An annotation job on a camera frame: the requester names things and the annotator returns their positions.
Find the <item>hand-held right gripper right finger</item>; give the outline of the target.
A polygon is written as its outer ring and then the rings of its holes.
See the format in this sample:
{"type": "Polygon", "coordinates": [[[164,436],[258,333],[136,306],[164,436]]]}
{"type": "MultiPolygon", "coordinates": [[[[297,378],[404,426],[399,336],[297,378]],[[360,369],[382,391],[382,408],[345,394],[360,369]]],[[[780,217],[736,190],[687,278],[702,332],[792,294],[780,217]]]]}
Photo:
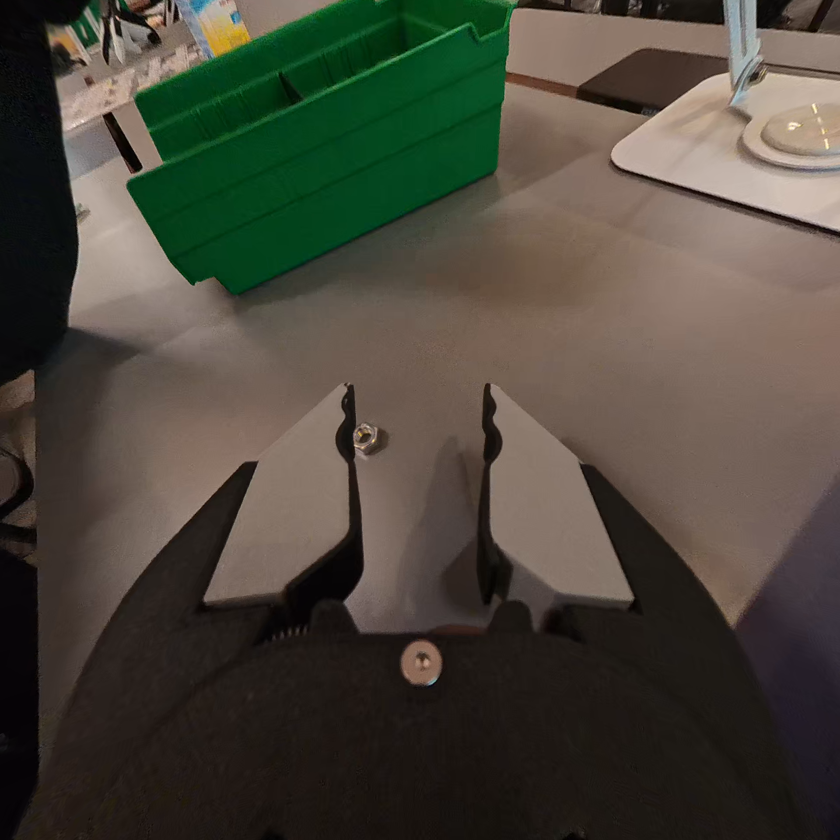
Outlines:
{"type": "Polygon", "coordinates": [[[543,627],[566,606],[634,602],[582,462],[500,387],[485,384],[477,583],[485,606],[521,602],[543,627]]]}

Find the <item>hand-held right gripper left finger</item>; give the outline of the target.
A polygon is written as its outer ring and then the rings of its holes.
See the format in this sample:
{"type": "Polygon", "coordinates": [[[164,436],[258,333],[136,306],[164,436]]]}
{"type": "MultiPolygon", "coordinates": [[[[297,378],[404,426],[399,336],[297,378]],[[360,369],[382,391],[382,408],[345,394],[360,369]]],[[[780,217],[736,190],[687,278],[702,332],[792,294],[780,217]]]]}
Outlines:
{"type": "Polygon", "coordinates": [[[258,457],[206,606],[309,617],[350,595],[364,569],[355,427],[354,388],[342,383],[258,457]]]}

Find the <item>green plastic bin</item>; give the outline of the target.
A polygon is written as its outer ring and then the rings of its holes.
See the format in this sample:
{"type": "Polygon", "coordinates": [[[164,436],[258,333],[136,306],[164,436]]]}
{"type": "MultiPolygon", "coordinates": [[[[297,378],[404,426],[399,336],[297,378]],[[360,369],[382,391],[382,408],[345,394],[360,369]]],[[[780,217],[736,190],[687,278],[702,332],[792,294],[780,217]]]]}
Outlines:
{"type": "Polygon", "coordinates": [[[166,258],[237,295],[492,174],[515,6],[337,2],[141,91],[166,258]]]}

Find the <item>person's left forearm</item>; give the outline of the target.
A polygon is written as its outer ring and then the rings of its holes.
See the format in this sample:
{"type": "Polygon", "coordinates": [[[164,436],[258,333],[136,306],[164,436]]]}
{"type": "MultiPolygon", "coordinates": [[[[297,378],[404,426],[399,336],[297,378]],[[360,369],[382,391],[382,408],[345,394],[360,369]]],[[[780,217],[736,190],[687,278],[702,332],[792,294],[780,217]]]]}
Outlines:
{"type": "Polygon", "coordinates": [[[47,26],[84,6],[2,2],[2,385],[39,368],[67,331],[79,239],[47,26]]]}

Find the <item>printed paper strip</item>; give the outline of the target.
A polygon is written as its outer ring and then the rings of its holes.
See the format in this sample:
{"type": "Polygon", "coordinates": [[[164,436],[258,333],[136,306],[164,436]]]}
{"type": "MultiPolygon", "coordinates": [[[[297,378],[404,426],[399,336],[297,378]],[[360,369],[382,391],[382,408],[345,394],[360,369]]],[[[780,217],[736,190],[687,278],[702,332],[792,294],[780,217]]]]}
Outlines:
{"type": "Polygon", "coordinates": [[[63,134],[71,134],[88,123],[129,104],[143,90],[152,88],[192,69],[203,61],[197,45],[149,50],[130,66],[110,77],[82,84],[72,94],[59,94],[63,134]]]}

